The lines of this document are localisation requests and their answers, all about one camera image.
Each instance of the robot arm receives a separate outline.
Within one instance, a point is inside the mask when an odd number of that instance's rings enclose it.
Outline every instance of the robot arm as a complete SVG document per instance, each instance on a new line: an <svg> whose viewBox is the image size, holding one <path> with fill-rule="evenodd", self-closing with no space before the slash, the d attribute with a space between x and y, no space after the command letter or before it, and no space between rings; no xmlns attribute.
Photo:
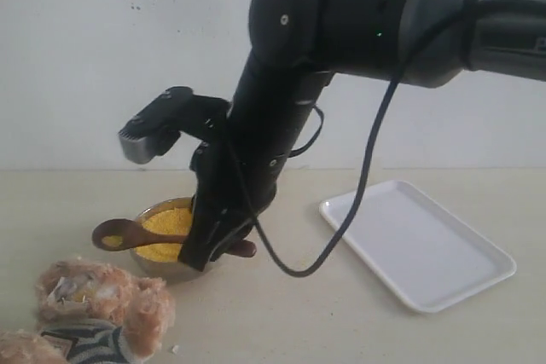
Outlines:
<svg viewBox="0 0 546 364"><path fill-rule="evenodd" d="M252 50L232 102L173 88L119 133L125 157L138 164L165 154L180 132L203 141L190 165L193 225L179 261L203 270L250 233L336 73L391 80L431 27L492 1L252 0ZM546 80L545 51L546 13L460 20L405 67L400 82L437 88L463 70Z"/></svg>

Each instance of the wooden spoon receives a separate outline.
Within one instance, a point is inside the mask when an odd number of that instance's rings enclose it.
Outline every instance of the wooden spoon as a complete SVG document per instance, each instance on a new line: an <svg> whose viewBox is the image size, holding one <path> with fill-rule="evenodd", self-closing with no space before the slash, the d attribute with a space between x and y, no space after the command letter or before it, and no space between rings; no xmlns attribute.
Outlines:
<svg viewBox="0 0 546 364"><path fill-rule="evenodd" d="M135 247L159 243L182 244L186 240L186 236L155 234L130 219L110 219L95 228L92 240L93 245L104 251L126 251Z"/></svg>

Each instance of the white tray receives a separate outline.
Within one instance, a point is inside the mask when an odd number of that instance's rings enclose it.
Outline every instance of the white tray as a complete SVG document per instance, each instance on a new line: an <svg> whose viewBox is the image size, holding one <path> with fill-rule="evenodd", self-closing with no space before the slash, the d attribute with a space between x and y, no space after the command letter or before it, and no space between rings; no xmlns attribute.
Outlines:
<svg viewBox="0 0 546 364"><path fill-rule="evenodd" d="M321 203L337 230L355 192ZM516 271L513 258L407 182L368 187L344 235L404 304L437 313Z"/></svg>

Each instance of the plush toy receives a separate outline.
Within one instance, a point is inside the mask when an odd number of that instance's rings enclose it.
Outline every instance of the plush toy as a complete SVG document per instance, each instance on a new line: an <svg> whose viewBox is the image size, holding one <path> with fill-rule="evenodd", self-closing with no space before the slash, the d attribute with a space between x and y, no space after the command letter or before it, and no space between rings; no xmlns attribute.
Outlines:
<svg viewBox="0 0 546 364"><path fill-rule="evenodd" d="M175 308L161 279L83 259L49 267L36 286L38 331L0 332L0 364L142 363Z"/></svg>

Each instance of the beige table surface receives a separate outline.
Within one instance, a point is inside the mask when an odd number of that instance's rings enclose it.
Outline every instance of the beige table surface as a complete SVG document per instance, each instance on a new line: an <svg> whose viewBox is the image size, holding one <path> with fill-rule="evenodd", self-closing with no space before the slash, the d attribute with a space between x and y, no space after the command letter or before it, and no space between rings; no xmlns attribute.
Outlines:
<svg viewBox="0 0 546 364"><path fill-rule="evenodd" d="M262 216L282 257L303 268L332 234L317 206L354 189L347 170L286 171ZM546 170L396 170L510 253L516 275L436 315L409 312L347 245L308 279L253 260L171 288L177 324L152 363L542 363L546 360ZM90 244L112 217L192 193L189 172L0 173L0 327L31 328L32 285L48 263L82 255L138 273ZM178 355L168 349L178 344Z"/></svg>

